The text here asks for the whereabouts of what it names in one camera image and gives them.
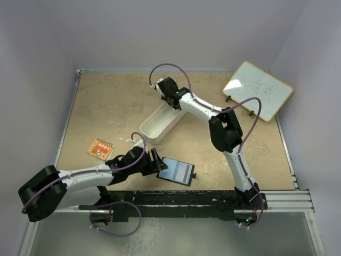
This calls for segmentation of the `black leather card holder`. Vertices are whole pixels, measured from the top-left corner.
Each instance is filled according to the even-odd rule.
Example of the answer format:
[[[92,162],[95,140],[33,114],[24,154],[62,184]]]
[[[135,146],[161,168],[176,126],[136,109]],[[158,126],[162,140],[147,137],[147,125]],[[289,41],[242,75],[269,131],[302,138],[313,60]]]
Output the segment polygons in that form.
[[[163,157],[162,160],[168,168],[160,171],[157,174],[157,178],[191,186],[192,180],[197,177],[197,174],[194,172],[195,165],[166,157]]]

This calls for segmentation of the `white plastic card tray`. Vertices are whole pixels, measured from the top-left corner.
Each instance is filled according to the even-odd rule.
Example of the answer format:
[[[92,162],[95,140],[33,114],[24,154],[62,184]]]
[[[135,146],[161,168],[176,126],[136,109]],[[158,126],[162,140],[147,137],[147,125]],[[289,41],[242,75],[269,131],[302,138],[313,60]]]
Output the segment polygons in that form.
[[[176,110],[164,102],[140,125],[140,131],[148,143],[156,145],[185,114],[185,110]]]

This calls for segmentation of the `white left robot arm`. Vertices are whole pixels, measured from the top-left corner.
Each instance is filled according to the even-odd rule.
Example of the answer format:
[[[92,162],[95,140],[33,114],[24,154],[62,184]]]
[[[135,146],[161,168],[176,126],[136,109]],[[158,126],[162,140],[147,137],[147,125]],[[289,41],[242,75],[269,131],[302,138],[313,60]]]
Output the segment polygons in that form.
[[[115,201],[107,186],[124,182],[132,174],[147,176],[167,168],[156,149],[147,151],[139,146],[87,169],[62,171],[49,165],[18,190],[22,213],[36,222],[71,206],[104,209]]]

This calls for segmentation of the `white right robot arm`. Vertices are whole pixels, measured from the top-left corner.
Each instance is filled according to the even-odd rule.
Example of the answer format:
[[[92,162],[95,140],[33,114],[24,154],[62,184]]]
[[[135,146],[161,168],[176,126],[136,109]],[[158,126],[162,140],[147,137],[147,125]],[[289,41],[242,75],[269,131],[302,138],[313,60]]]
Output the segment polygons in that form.
[[[175,110],[185,110],[208,123],[210,140],[215,149],[223,153],[232,172],[238,205],[243,209],[254,205],[259,187],[242,151],[243,131],[234,111],[210,105],[186,87],[178,88],[170,77],[157,80],[155,90]]]

